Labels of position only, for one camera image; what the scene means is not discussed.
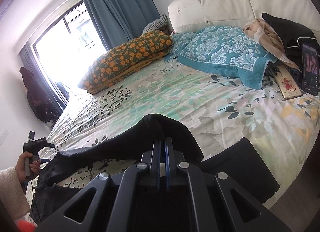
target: floral bed sheet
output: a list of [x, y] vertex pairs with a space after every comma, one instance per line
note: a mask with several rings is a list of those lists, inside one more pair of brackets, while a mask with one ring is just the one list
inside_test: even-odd
[[[271, 77], [264, 77], [262, 90], [253, 90], [239, 78], [197, 71], [175, 59], [160, 60], [97, 95], [78, 95], [48, 137], [56, 148], [43, 149], [40, 157], [53, 159], [59, 150], [96, 146], [151, 113], [188, 127], [204, 159], [242, 137], [249, 139], [281, 186], [264, 204], [267, 208], [295, 180], [319, 133], [319, 97], [303, 94], [284, 100]], [[134, 163], [98, 161], [59, 185], [82, 188], [101, 172], [119, 173]], [[31, 204], [30, 184], [26, 197]]]

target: black smartphone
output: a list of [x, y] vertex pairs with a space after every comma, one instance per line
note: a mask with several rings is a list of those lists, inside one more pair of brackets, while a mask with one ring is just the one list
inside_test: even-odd
[[318, 53], [312, 46], [302, 44], [302, 87], [301, 89], [311, 95], [318, 95], [319, 80], [319, 61]]

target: checkered pillow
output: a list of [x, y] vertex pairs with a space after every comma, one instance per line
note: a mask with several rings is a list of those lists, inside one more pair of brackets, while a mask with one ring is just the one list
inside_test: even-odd
[[166, 15], [162, 15], [160, 19], [156, 19], [153, 22], [149, 23], [143, 30], [142, 34], [158, 30], [160, 27], [167, 25], [168, 18]]

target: round metal pin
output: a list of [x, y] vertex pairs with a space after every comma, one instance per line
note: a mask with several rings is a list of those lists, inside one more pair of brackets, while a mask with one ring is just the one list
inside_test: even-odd
[[100, 180], [109, 179], [109, 174], [107, 174], [107, 173], [100, 173], [99, 176], [98, 176], [98, 178], [99, 178]]
[[225, 172], [219, 172], [217, 176], [218, 176], [219, 179], [228, 178], [228, 174], [226, 174]]
[[137, 164], [137, 168], [140, 169], [140, 170], [143, 170], [145, 168], [147, 168], [148, 165], [146, 163], [138, 163]]
[[180, 168], [183, 168], [183, 169], [187, 169], [187, 168], [189, 168], [189, 163], [187, 163], [187, 162], [181, 162], [181, 163], [179, 163], [179, 167]]

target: beige cloth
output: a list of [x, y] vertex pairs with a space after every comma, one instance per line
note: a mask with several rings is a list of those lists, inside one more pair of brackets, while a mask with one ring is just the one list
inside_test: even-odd
[[13, 220], [30, 212], [14, 167], [0, 171], [0, 199]]
[[250, 39], [260, 44], [284, 64], [300, 70], [292, 60], [287, 58], [280, 37], [266, 21], [256, 18], [254, 21], [247, 23], [242, 30]]

